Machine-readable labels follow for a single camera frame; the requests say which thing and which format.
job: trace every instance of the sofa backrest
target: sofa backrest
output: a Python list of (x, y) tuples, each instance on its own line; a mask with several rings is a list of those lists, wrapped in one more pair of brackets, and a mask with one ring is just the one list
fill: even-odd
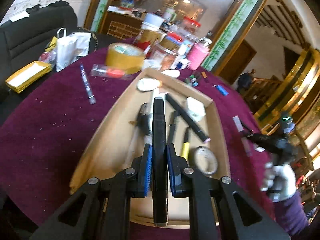
[(38, 60), (62, 27), (67, 28), (67, 35), (77, 30), (77, 16), (71, 6), (43, 7), (31, 11), (30, 17), (0, 25), (0, 87), (4, 89), (11, 74)]

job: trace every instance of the white gloved hand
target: white gloved hand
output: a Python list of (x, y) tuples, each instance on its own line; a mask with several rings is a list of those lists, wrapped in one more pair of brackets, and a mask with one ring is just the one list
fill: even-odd
[(273, 202), (291, 198), (297, 191), (296, 176), (290, 165), (273, 166), (266, 164), (265, 179), (261, 191), (267, 194)]

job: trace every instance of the pink container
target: pink container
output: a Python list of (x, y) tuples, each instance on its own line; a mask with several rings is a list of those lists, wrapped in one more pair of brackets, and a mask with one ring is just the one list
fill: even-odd
[(204, 47), (200, 43), (196, 43), (187, 55), (187, 59), (191, 61), (189, 69), (196, 70), (208, 55), (209, 48)]

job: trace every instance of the wooden railing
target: wooden railing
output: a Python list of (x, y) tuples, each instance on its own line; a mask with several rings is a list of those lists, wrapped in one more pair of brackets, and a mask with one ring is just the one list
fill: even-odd
[(276, 89), (282, 84), (276, 77), (272, 79), (253, 78), (250, 88), (242, 93), (242, 97), (250, 110), (255, 113), (271, 97)]

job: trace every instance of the purple tablecloth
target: purple tablecloth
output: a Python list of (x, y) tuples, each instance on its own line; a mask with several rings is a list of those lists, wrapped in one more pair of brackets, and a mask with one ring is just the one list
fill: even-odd
[[(69, 181), (86, 145), (131, 82), (89, 76), (94, 63), (104, 62), (106, 51), (99, 50), (81, 60), (96, 104), (89, 104), (78, 61), (46, 80), (0, 128), (0, 185), (37, 224), (44, 222), (69, 197)], [(191, 73), (190, 70), (181, 71), (180, 79)], [(253, 155), (247, 156), (232, 117), (238, 115), (256, 132), (259, 127), (238, 93), (212, 74), (207, 72), (207, 75), (211, 84), (201, 80), (197, 89), (217, 105), (228, 147), (231, 177), (273, 216), (271, 202), (259, 191), (268, 155), (252, 148)], [(213, 84), (223, 85), (229, 95), (221, 95)], [(143, 229), (150, 233), (150, 230), (159, 230), (134, 225), (131, 231)], [(171, 232), (167, 239), (178, 239), (173, 231), (164, 230)], [(182, 231), (177, 232), (181, 239), (187, 234)]]

